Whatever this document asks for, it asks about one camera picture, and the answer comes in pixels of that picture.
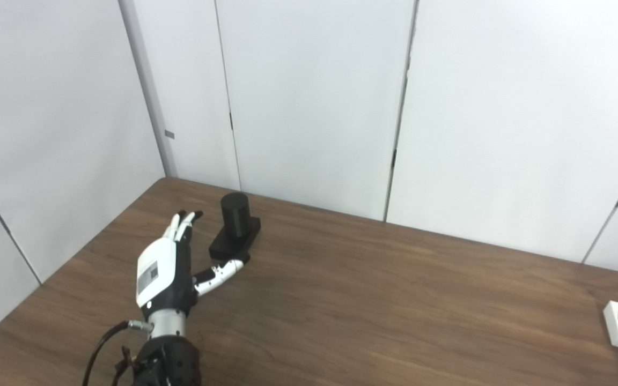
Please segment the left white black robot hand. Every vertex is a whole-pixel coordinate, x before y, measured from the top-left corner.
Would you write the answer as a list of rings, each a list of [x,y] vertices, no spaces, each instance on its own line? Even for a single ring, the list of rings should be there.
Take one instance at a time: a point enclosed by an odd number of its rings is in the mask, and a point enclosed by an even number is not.
[[[161,310],[189,314],[200,296],[222,286],[250,260],[248,252],[192,273],[192,226],[203,212],[178,212],[164,235],[148,245],[137,262],[136,303],[144,318]]]

